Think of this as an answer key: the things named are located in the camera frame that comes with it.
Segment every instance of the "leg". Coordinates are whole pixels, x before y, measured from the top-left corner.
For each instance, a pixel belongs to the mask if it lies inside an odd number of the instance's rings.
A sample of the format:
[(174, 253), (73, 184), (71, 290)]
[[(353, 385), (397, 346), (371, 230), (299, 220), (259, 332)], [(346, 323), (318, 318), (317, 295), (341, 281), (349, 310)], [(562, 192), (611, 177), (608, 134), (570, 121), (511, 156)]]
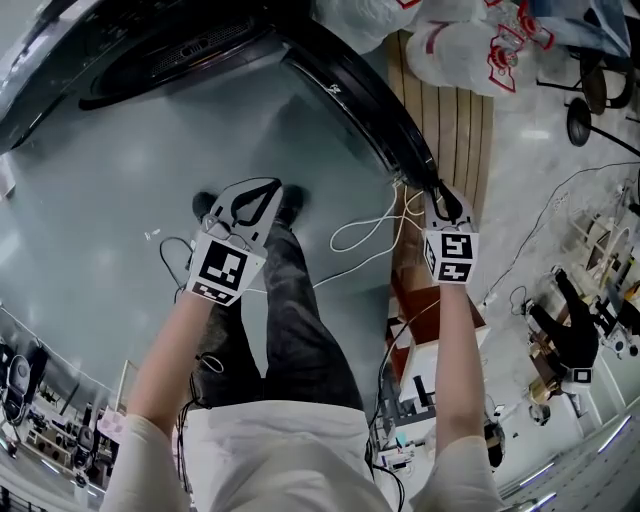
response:
[(558, 288), (560, 288), (560, 292), (564, 295), (564, 299), (567, 301), (567, 309), (569, 310), (569, 316), (571, 317), (571, 324), (573, 325), (576, 323), (579, 325), (584, 321), (591, 322), (589, 306), (580, 299), (578, 292), (569, 281), (564, 270), (561, 270), (556, 275), (556, 283), (558, 283)]
[[(240, 300), (229, 307), (214, 306), (198, 354), (211, 354), (224, 366), (222, 373), (216, 373), (205, 364), (206, 357), (198, 361), (192, 375), (202, 406), (222, 407), (262, 398), (262, 379), (242, 326)], [(208, 362), (219, 369), (212, 360)]]
[(362, 410), (360, 392), (340, 346), (322, 324), (300, 245), (276, 221), (266, 243), (266, 398)]

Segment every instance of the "white plastic bag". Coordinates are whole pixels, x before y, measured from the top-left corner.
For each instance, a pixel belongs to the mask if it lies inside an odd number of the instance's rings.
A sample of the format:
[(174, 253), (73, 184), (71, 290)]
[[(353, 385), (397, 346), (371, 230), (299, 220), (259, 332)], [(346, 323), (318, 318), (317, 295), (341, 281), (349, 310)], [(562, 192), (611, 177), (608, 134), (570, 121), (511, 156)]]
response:
[(424, 0), (316, 0), (314, 19), (357, 53), (406, 27)]
[(421, 80), (485, 96), (516, 92), (535, 80), (530, 46), (517, 53), (482, 21), (427, 23), (407, 43), (407, 62)]

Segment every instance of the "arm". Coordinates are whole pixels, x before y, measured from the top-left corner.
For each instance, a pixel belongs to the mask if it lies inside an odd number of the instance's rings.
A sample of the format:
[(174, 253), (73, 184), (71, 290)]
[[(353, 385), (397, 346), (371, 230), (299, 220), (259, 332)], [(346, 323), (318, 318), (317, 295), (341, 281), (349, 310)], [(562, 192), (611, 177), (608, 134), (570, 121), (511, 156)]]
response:
[(183, 293), (138, 372), (128, 412), (148, 419), (169, 439), (184, 405), (189, 375), (213, 303)]
[(458, 439), (483, 436), (482, 364), (466, 287), (461, 285), (440, 285), (436, 408), (436, 456)]

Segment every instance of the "washing machine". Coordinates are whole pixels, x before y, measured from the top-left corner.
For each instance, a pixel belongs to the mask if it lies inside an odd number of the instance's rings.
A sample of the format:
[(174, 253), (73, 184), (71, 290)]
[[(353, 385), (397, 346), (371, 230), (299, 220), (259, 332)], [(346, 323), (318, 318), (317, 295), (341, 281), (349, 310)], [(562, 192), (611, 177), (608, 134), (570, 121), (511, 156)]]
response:
[(55, 122), (165, 84), (207, 80), (268, 55), (358, 132), (394, 177), (437, 187), (407, 111), (349, 46), (288, 0), (50, 0), (0, 60), (0, 154)]

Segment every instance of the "wooden pallet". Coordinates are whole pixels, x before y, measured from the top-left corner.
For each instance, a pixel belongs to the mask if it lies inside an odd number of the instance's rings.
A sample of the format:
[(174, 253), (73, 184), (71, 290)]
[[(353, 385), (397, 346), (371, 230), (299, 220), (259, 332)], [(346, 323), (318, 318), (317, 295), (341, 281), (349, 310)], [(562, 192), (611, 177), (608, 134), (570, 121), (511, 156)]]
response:
[[(438, 164), (439, 176), (445, 183), (464, 192), (479, 223), (491, 159), (493, 98), (478, 96), (465, 89), (434, 87), (421, 82), (407, 66), (404, 48), (409, 36), (408, 32), (396, 32), (385, 41), (389, 86), (422, 131)], [(395, 214), (402, 215), (405, 191), (404, 187), (398, 190), (400, 201)], [(416, 193), (418, 191), (411, 188), (406, 191), (409, 198)], [(423, 209), (422, 196), (410, 204), (412, 212)], [(424, 215), (411, 215), (411, 219), (424, 226)], [(396, 233), (399, 227), (400, 220), (396, 220)], [(405, 223), (393, 253), (393, 269), (406, 290), (431, 285), (422, 251), (421, 234)]]

